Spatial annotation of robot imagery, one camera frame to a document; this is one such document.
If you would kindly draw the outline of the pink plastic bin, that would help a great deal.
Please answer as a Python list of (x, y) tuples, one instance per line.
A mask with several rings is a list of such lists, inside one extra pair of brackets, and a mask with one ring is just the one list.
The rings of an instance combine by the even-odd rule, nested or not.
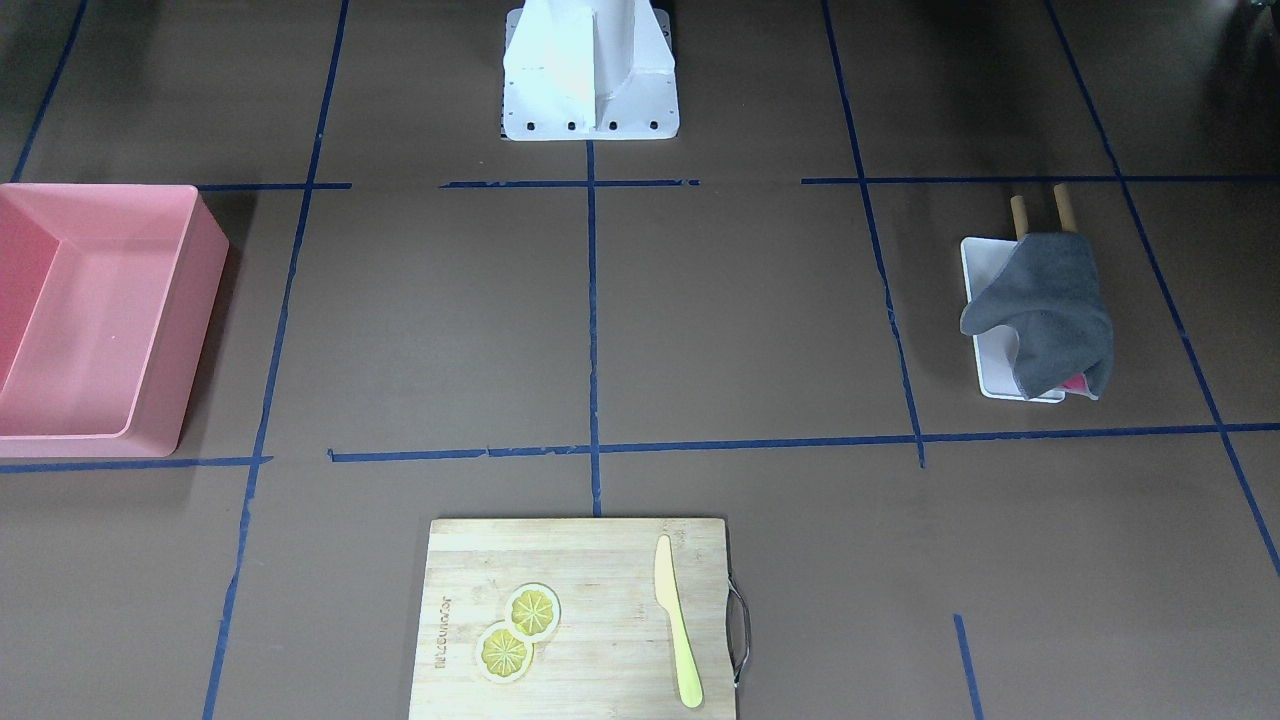
[(165, 457), (229, 241), (191, 184), (5, 183), (1, 452)]

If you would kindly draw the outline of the bamboo cutting board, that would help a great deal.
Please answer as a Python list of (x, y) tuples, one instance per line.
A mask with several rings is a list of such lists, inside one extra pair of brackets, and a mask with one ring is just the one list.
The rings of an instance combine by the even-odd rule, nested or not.
[[(704, 689), (680, 701), (653, 559), (668, 536)], [(718, 518), (438, 519), (425, 557), (411, 719), (735, 719), (728, 536)], [(511, 684), (480, 676), (474, 648), (526, 583), (562, 615)]]

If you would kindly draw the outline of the lemon slice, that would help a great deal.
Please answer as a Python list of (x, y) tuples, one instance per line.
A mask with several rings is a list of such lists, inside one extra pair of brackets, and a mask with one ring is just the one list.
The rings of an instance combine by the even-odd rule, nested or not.
[(526, 583), (517, 587), (506, 602), (506, 629), (517, 639), (541, 643), (561, 624), (562, 607), (558, 594), (547, 584)]
[(504, 623), (488, 626), (474, 648), (480, 676), (495, 684), (522, 679), (532, 666), (535, 653), (535, 644), (517, 637)]

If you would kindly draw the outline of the lemon slice lower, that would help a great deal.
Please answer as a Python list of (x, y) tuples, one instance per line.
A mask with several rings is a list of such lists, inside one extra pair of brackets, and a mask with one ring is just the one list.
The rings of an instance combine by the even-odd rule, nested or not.
[(480, 676), (495, 684), (522, 679), (532, 666), (535, 653), (535, 644), (517, 637), (504, 623), (488, 626), (474, 648)]

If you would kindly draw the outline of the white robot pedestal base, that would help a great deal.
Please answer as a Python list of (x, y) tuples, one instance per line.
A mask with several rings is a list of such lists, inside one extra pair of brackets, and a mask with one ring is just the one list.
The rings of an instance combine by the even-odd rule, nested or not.
[(500, 131), (515, 142), (659, 141), (681, 123), (668, 1), (526, 1), (506, 15)]

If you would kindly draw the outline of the grey cleaning cloth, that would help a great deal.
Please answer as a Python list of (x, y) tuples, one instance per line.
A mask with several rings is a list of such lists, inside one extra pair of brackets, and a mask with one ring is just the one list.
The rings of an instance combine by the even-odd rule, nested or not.
[(959, 319), (970, 337), (1009, 328), (1011, 380), (1032, 401), (1056, 389), (1098, 400), (1115, 369), (1114, 323), (1085, 236), (1024, 234)]

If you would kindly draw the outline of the yellow plastic knife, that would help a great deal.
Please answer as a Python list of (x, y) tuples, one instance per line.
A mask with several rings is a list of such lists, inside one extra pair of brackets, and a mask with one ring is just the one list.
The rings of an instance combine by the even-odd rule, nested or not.
[(684, 610), (675, 573), (675, 560), (668, 536), (659, 536), (655, 541), (653, 580), (655, 600), (668, 618), (680, 701), (686, 708), (699, 708), (704, 702), (704, 689), (684, 620)]

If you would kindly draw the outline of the lemon slice upper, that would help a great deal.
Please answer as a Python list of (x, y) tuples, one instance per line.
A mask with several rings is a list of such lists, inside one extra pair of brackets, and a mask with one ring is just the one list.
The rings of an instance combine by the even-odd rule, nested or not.
[(547, 584), (526, 583), (517, 587), (506, 602), (506, 629), (517, 639), (541, 643), (561, 624), (562, 607), (558, 594)]

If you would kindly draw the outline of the white rectangular tray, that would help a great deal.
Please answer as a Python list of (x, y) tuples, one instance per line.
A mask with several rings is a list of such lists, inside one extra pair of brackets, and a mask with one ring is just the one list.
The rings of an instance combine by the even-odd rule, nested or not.
[[(1004, 274), (1011, 258), (1018, 255), (1019, 240), (966, 237), (960, 243), (960, 259), (965, 299), (970, 304), (979, 299)], [(1009, 324), (993, 324), (989, 329), (972, 334), (975, 373), (979, 391), (987, 398), (1032, 401), (1033, 404), (1060, 404), (1068, 392), (1053, 387), (1036, 397), (1023, 393), (1015, 373), (1020, 350), (1019, 331)]]

